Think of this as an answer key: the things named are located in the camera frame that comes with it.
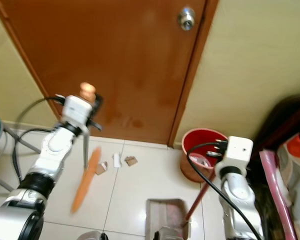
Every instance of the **cream wall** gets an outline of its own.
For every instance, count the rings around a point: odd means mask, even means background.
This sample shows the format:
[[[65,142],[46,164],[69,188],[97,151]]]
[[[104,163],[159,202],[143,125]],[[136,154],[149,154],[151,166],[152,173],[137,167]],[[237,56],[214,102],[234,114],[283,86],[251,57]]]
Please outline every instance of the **cream wall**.
[[[220,0],[177,131],[251,138],[272,107],[300,93],[300,0]]]
[[[27,105],[43,98],[37,84],[0,22],[0,118],[15,121]],[[52,126],[56,117],[47,103],[40,103],[24,118],[24,123]]]

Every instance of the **wooden door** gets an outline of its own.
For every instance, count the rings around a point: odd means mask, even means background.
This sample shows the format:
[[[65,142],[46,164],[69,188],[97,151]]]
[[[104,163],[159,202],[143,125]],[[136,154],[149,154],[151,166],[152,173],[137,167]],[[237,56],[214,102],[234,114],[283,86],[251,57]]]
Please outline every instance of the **wooden door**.
[[[88,82],[104,97],[95,118],[104,130],[93,135],[167,144],[204,6],[205,0],[0,0],[0,15],[45,95],[77,95]],[[177,21],[184,7],[195,12],[189,31]]]

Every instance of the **debris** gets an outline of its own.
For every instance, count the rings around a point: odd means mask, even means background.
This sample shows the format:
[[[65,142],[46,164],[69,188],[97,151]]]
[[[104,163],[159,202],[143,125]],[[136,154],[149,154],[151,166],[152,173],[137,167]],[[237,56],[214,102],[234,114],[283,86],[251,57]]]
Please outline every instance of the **debris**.
[[[100,174],[103,174],[105,171],[107,171],[107,169],[108,169],[108,163],[105,161],[105,162],[98,164],[98,166],[96,167],[95,173],[97,175],[100,175]]]
[[[115,168],[121,168],[120,153],[113,154],[113,166]]]
[[[128,164],[129,167],[138,162],[138,160],[134,156],[127,156],[124,161]]]

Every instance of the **tile grout line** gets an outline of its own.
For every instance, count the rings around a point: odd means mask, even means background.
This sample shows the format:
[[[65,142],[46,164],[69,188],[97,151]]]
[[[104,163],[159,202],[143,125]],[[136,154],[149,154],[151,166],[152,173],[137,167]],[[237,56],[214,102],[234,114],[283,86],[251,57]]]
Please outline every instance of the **tile grout line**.
[[[86,227],[86,226],[76,226],[76,225],[65,224],[65,223],[58,223],[58,222],[52,222],[52,221],[46,221],[46,220],[44,222],[48,223],[48,224],[56,224],[56,225],[62,225],[62,226],[68,226],[68,227],[75,227],[75,228],[82,228],[82,229],[102,231],[101,229],[91,228],[91,227]]]
[[[121,155],[120,155],[120,162],[121,162],[121,158],[123,156],[122,153],[124,152],[125,142],[126,142],[126,140],[124,140],[123,145],[122,145]],[[104,220],[104,225],[103,225],[102,232],[105,231],[106,222],[107,222],[107,218],[108,218],[108,214],[109,214],[109,209],[110,209],[110,205],[111,205],[111,200],[112,200],[112,195],[114,194],[114,191],[115,191],[115,186],[116,186],[118,172],[119,172],[119,168],[116,170],[115,179],[114,179],[114,183],[113,183],[113,188],[112,188],[112,192],[111,192],[111,196],[110,196],[110,202],[109,202],[108,210],[106,211],[106,216],[105,216],[105,220]]]
[[[89,229],[89,230],[97,230],[97,231],[103,231],[98,228],[91,228],[91,227],[86,227],[86,226],[76,226],[76,225],[71,225],[71,224],[65,224],[65,223],[58,223],[58,222],[52,222],[52,221],[44,221],[45,223],[48,224],[56,224],[56,225],[61,225],[61,226],[67,226],[67,227],[75,227],[75,228],[81,228],[81,229]],[[117,234],[125,234],[125,235],[132,235],[132,236],[137,236],[137,237],[145,237],[143,235],[138,235],[138,234],[132,234],[132,233],[126,233],[126,232],[120,232],[120,231],[109,231],[107,232],[110,233],[117,233]]]
[[[201,210],[202,210],[203,239],[205,240],[206,232],[205,232],[204,204],[202,202],[202,198],[201,198]]]

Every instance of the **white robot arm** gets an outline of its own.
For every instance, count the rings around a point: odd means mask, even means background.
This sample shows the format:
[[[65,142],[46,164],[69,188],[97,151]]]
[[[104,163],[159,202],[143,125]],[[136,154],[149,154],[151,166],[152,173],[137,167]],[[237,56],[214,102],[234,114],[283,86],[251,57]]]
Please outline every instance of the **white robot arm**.
[[[246,180],[253,142],[230,136],[222,161],[215,165],[215,175],[221,179],[221,191],[248,218],[259,236],[263,236],[260,215],[255,208],[255,194]],[[256,240],[256,235],[244,219],[222,197],[224,232],[227,240]]]
[[[92,117],[101,102],[99,95],[92,104],[72,95],[65,99],[61,124],[44,138],[38,159],[0,207],[0,240],[39,239],[47,200],[64,169],[65,159],[80,134],[89,136],[89,125],[99,127]]]

